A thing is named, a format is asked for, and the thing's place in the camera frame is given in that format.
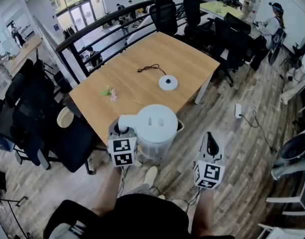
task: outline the metal railing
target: metal railing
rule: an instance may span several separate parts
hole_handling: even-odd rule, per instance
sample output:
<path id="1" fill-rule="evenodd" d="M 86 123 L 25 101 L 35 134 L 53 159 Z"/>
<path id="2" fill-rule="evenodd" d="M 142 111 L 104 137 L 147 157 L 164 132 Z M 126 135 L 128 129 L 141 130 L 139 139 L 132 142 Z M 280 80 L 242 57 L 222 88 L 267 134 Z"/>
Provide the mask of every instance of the metal railing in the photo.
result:
<path id="1" fill-rule="evenodd" d="M 99 63 L 97 66 L 95 66 L 94 68 L 92 68 L 90 71 L 88 71 L 88 69 L 86 68 L 86 64 L 89 63 L 91 61 L 91 59 L 93 57 L 96 56 L 93 55 L 90 58 L 88 58 L 87 60 L 83 61 L 82 58 L 80 57 L 80 55 L 86 51 L 89 47 L 92 47 L 93 45 L 95 45 L 96 43 L 100 42 L 101 40 L 109 37 L 110 35 L 114 34 L 115 32 L 135 23 L 136 21 L 139 21 L 141 19 L 145 19 L 147 16 L 149 16 L 150 14 L 145 14 L 141 17 L 138 17 L 134 20 L 129 21 L 128 23 L 119 26 L 117 28 L 115 28 L 114 30 L 110 31 L 109 33 L 106 33 L 105 35 L 101 36 L 100 38 L 94 40 L 93 42 L 91 42 L 90 44 L 88 44 L 87 46 L 83 47 L 80 51 L 77 51 L 76 47 L 75 47 L 75 42 L 77 42 L 78 40 L 80 40 L 82 37 L 84 37 L 86 34 L 92 32 L 93 30 L 107 24 L 108 22 L 111 22 L 113 19 L 119 18 L 120 16 L 124 16 L 126 14 L 131 13 L 132 11 L 150 6 L 154 4 L 154 0 L 147 0 L 144 2 L 140 2 L 137 4 L 133 4 L 129 7 L 126 7 L 122 10 L 117 10 L 103 18 L 100 18 L 99 20 L 95 21 L 94 23 L 88 25 L 87 27 L 81 29 L 80 31 L 76 32 L 75 34 L 73 34 L 72 36 L 70 36 L 69 38 L 67 38 L 65 41 L 63 41 L 61 44 L 59 44 L 56 48 L 56 52 L 58 53 L 59 57 L 61 58 L 63 64 L 66 66 L 66 69 L 68 70 L 68 72 L 70 73 L 70 75 L 73 77 L 73 79 L 76 81 L 77 84 L 80 83 L 79 79 L 77 78 L 77 76 L 75 75 L 74 71 L 72 70 L 71 66 L 69 65 L 68 61 L 66 60 L 63 51 L 68 49 L 71 51 L 71 53 L 73 54 L 73 56 L 75 57 L 78 65 L 80 66 L 82 72 L 84 73 L 84 75 L 86 77 L 88 77 L 92 72 L 94 72 L 95 70 L 97 70 L 99 67 L 101 67 L 103 64 L 107 63 L 107 61 L 109 61 L 111 58 L 113 58 L 114 56 L 116 56 L 117 54 L 121 53 L 122 51 L 124 51 L 125 49 L 127 49 L 128 47 L 130 47 L 131 45 L 133 45 L 134 43 L 140 41 L 141 39 L 143 39 L 144 37 L 152 34 L 153 32 L 156 32 L 157 30 L 154 29 L 144 35 L 142 35 L 141 37 L 135 39 L 133 42 L 126 44 L 125 46 L 123 46 L 121 49 L 117 50 L 116 52 L 114 52 L 113 54 L 111 54 L 110 56 L 108 56 L 106 59 L 104 59 L 101 63 Z M 185 18 L 185 15 L 182 16 L 182 13 L 184 12 L 184 8 L 183 8 L 183 3 L 177 3 L 177 21 L 180 19 Z M 115 40 L 114 42 L 110 43 L 109 45 L 105 46 L 103 49 L 101 49 L 99 51 L 99 53 L 103 53 L 104 51 L 108 50 L 109 48 L 113 47 L 115 44 L 119 43 L 120 41 L 128 38 L 129 36 L 133 35 L 134 33 L 152 25 L 153 22 L 148 23 L 144 26 L 140 26 L 137 29 L 135 29 L 134 31 L 124 35 L 123 37 Z"/>

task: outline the wooden desk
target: wooden desk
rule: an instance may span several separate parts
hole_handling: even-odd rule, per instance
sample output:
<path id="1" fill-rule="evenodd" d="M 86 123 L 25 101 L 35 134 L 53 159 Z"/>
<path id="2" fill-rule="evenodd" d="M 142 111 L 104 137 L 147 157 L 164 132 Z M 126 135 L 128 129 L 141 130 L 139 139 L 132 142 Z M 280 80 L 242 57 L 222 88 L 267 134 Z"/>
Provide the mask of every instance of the wooden desk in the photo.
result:
<path id="1" fill-rule="evenodd" d="M 166 74 L 178 79 L 175 90 L 159 87 L 163 73 L 158 69 L 137 72 L 153 64 L 159 64 Z M 137 114 L 151 104 L 165 105 L 177 113 L 201 87 L 199 101 L 218 66 L 204 53 L 157 32 L 112 58 L 74 88 L 70 96 L 107 145 L 108 128 L 120 115 Z M 116 89 L 116 102 L 101 95 L 108 85 Z"/>
<path id="2" fill-rule="evenodd" d="M 230 6 L 224 6 L 224 4 L 219 1 L 201 3 L 200 10 L 214 13 L 221 19 L 223 19 L 228 12 L 237 18 L 242 18 L 244 15 L 240 10 L 234 9 Z"/>
<path id="3" fill-rule="evenodd" d="M 38 35 L 35 35 L 30 39 L 27 43 L 27 46 L 25 48 L 22 48 L 20 50 L 20 53 L 12 60 L 9 60 L 6 63 L 7 69 L 10 71 L 10 74 L 14 76 L 17 74 L 23 63 L 25 62 L 26 58 L 29 56 L 29 54 L 36 48 L 39 47 L 42 44 L 43 40 Z"/>

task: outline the backpack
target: backpack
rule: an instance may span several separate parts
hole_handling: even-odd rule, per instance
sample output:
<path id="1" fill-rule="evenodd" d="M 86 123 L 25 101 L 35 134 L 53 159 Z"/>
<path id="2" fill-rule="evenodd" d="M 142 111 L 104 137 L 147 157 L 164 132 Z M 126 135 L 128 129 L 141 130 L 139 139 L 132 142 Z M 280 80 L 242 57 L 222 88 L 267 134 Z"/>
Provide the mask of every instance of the backpack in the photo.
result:
<path id="1" fill-rule="evenodd" d="M 274 46 L 276 47 L 277 44 L 281 41 L 283 35 L 284 35 L 284 29 L 281 26 L 281 21 L 279 18 L 275 17 L 277 19 L 277 21 L 280 24 L 280 27 L 277 29 L 276 33 L 274 35 L 272 35 L 272 42 L 274 44 Z"/>

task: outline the white marker cube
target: white marker cube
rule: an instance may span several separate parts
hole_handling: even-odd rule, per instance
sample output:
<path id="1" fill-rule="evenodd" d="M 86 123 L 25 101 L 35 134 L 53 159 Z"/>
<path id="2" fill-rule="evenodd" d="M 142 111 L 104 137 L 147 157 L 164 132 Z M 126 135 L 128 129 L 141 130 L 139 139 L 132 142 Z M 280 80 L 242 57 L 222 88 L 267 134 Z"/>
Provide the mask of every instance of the white marker cube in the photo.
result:
<path id="1" fill-rule="evenodd" d="M 108 152 L 114 166 L 134 165 L 136 159 L 137 138 L 118 138 L 108 140 Z"/>
<path id="2" fill-rule="evenodd" d="M 193 168 L 195 185 L 215 189 L 223 179 L 225 167 L 199 160 Z"/>

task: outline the wood plank flooring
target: wood plank flooring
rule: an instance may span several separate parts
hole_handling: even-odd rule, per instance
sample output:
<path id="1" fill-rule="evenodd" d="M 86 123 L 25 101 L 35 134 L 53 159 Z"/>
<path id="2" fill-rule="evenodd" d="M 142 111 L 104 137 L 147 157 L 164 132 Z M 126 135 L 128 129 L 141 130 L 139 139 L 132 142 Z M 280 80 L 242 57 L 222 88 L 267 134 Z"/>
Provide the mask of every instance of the wood plank flooring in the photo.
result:
<path id="1" fill-rule="evenodd" d="M 285 69 L 277 66 L 284 55 L 282 51 L 274 64 L 282 74 Z M 293 99 L 287 106 L 281 104 L 280 111 L 277 111 L 274 107 L 278 106 L 284 81 L 266 62 L 257 72 L 244 65 L 237 73 L 232 73 L 235 80 L 233 88 L 220 74 L 209 84 L 198 106 L 191 102 L 181 110 L 178 118 L 185 124 L 185 129 L 176 137 L 168 158 L 158 164 L 159 175 L 155 186 L 167 199 L 190 200 L 197 192 L 192 168 L 202 137 L 207 131 L 216 131 L 220 135 L 224 142 L 226 171 L 222 184 L 215 192 L 216 235 L 256 238 L 260 231 L 257 224 L 277 208 L 265 202 L 273 186 L 270 170 L 276 156 L 271 154 L 259 128 L 251 128 L 244 119 L 234 117 L 235 104 L 248 88 L 255 86 L 259 76 L 256 88 L 247 91 L 240 102 L 242 114 L 254 123 L 252 110 L 256 110 L 268 141 L 276 149 L 296 135 L 292 121 L 298 118 L 299 98 Z M 31 230 L 35 238 L 42 238 L 50 215 L 63 200 L 71 199 L 88 208 L 92 206 L 109 163 L 105 153 L 94 151 L 90 166 L 97 173 L 90 176 L 84 167 L 70 173 L 60 163 L 53 163 L 49 171 L 30 162 L 20 166 L 14 153 L 0 151 L 0 170 L 6 172 L 7 181 L 4 197 L 29 197 L 22 207 L 13 209 L 24 230 Z M 124 192 L 142 183 L 151 165 L 145 160 L 141 168 L 131 167 Z M 274 195 L 290 192 L 294 183 L 293 178 L 278 181 Z M 190 223 L 194 211 L 195 206 L 189 208 Z M 15 234 L 23 237 L 7 204 L 0 203 L 0 222 L 11 237 Z"/>

